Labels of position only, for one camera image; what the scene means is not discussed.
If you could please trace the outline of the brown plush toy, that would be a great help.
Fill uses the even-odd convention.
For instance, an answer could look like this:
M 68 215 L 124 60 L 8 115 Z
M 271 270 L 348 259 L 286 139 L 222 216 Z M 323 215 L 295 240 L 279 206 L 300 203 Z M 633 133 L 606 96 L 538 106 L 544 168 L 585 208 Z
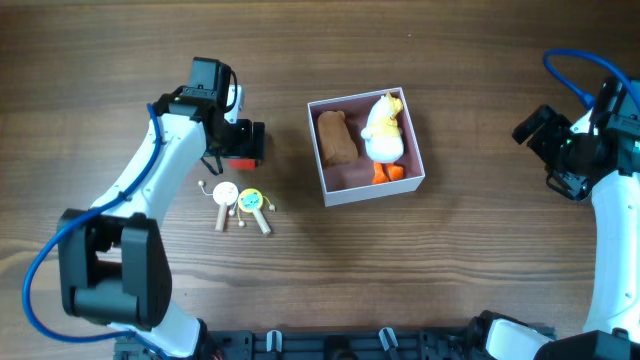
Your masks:
M 324 167 L 347 164 L 358 159 L 358 151 L 343 111 L 321 113 L 317 120 L 317 131 Z

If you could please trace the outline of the white plush duck yellow bag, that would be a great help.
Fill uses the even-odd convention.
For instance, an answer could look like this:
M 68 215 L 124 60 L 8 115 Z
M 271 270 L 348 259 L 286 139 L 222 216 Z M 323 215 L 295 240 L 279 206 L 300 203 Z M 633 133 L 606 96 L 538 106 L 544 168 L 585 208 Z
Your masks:
M 404 155 L 403 130 L 397 116 L 404 110 L 403 102 L 389 92 L 381 95 L 371 108 L 360 136 L 367 157 L 373 162 L 372 184 L 402 180 L 404 167 L 397 161 Z

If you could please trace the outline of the red toy fire truck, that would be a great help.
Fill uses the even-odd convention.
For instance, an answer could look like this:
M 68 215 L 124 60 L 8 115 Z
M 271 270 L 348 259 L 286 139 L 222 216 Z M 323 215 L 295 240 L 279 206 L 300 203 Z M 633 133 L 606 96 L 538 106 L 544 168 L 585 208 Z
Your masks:
M 248 158 L 230 159 L 228 163 L 235 170 L 255 170 L 260 165 L 259 160 Z

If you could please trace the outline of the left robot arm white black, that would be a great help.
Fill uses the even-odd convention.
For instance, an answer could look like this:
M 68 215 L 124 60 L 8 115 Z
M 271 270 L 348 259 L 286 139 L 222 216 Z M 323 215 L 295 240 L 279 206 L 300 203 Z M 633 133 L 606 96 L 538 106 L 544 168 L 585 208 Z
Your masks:
M 188 83 L 150 105 L 148 133 L 113 187 L 59 220 L 68 315 L 109 326 L 164 359 L 214 358 L 205 323 L 171 299 L 160 226 L 196 163 L 212 157 L 252 169 L 262 162 L 265 126 L 239 118 L 242 103 L 231 67 L 196 57 Z

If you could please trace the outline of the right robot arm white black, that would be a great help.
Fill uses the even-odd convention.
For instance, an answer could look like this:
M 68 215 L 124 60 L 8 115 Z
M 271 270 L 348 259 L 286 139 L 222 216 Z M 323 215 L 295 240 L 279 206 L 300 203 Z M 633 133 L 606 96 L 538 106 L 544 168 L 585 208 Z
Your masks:
M 544 162 L 550 189 L 572 201 L 591 201 L 591 305 L 582 333 L 560 340 L 485 311 L 467 327 L 463 351 L 489 359 L 638 358 L 639 80 L 606 79 L 576 122 L 542 105 L 512 136 Z

